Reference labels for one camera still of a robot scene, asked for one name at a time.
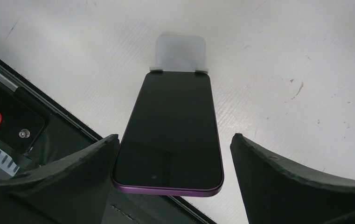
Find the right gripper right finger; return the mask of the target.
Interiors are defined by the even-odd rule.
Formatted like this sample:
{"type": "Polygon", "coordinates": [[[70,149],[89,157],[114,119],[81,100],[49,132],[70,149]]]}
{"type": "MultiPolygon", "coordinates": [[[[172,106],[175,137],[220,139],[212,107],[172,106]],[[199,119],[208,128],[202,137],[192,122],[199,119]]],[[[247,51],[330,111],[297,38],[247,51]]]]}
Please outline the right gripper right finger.
{"type": "Polygon", "coordinates": [[[230,145],[251,224],[355,224],[355,180],[327,174],[236,133],[230,145]]]}

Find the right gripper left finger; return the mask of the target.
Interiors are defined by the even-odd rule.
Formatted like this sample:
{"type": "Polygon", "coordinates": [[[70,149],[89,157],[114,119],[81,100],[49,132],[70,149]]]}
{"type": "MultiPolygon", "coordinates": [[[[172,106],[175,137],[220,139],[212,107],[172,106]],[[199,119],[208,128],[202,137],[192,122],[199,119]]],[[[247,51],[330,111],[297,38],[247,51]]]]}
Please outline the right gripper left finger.
{"type": "Polygon", "coordinates": [[[99,224],[111,188],[116,134],[0,180],[0,224],[99,224]]]}

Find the purple smartphone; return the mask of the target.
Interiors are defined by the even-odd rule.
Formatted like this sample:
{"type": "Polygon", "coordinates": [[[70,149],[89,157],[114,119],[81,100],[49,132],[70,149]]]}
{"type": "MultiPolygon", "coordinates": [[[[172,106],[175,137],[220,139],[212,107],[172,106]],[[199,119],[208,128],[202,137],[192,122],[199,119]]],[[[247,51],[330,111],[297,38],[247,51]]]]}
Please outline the purple smartphone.
{"type": "Polygon", "coordinates": [[[111,180],[131,194],[211,197],[220,192],[223,161],[208,74],[145,76],[111,180]]]}

